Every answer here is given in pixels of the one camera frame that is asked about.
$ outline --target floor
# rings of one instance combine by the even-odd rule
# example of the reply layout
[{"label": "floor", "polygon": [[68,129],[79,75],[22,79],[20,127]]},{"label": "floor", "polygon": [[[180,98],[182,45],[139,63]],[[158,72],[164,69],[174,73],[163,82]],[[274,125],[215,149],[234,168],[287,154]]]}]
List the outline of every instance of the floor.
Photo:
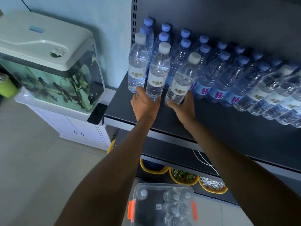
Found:
[{"label": "floor", "polygon": [[[61,139],[13,99],[0,105],[0,124],[1,225],[53,225],[75,187],[106,151]],[[238,207],[200,197],[196,203],[198,225],[252,225]],[[129,221],[124,218],[122,225]]]}]

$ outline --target person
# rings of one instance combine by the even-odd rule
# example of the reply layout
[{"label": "person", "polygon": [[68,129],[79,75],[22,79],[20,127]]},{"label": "person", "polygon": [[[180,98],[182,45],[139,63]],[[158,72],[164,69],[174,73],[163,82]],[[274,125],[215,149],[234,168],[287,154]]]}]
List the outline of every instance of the person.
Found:
[{"label": "person", "polygon": [[[121,225],[134,182],[143,142],[154,123],[161,97],[152,101],[137,87],[131,105],[137,124],[112,152],[80,182],[55,226]],[[168,105],[227,184],[255,226],[299,225],[301,198],[269,171],[217,139],[198,122],[190,91],[183,104]]]}]

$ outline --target fish tank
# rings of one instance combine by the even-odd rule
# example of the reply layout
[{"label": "fish tank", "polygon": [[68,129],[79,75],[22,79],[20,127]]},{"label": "fish tank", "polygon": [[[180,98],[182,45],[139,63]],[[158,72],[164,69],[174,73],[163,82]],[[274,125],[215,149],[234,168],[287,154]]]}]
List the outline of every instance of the fish tank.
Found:
[{"label": "fish tank", "polygon": [[[6,16],[9,22],[3,17],[1,32],[9,23],[26,33],[11,39],[0,35],[0,65],[36,100],[90,113],[105,90],[93,34],[31,12]],[[54,29],[61,35],[51,32]]]}]

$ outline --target white sticker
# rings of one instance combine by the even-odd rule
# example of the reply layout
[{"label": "white sticker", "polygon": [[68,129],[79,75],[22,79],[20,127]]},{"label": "white sticker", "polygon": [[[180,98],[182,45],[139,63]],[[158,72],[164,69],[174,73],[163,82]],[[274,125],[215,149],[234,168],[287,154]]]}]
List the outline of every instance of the white sticker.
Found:
[{"label": "white sticker", "polygon": [[156,210],[161,210],[162,209],[162,204],[156,204]]},{"label": "white sticker", "polygon": [[151,72],[148,73],[148,83],[154,87],[163,87],[167,76],[158,77],[154,76]]},{"label": "white sticker", "polygon": [[145,68],[135,68],[129,64],[129,75],[133,78],[139,79],[139,78],[145,78]]},{"label": "white sticker", "polygon": [[274,93],[271,93],[269,96],[267,96],[265,98],[265,101],[271,105],[276,105],[279,102],[283,101],[285,98],[287,98],[287,97],[284,97],[284,96],[278,94],[277,92],[274,92]]},{"label": "white sticker", "polygon": [[280,102],[279,105],[285,109],[292,110],[301,105],[301,102],[297,101],[292,97],[288,97],[284,101]]},{"label": "white sticker", "polygon": [[175,79],[172,81],[171,83],[171,91],[179,96],[183,96],[186,95],[187,91],[189,90],[190,86],[181,86],[180,84],[178,84]]},{"label": "white sticker", "polygon": [[250,98],[252,98],[255,101],[260,101],[263,98],[265,98],[267,95],[269,95],[268,93],[262,91],[261,89],[259,89],[259,87],[254,87],[254,89],[252,89],[249,93],[248,96]]}]

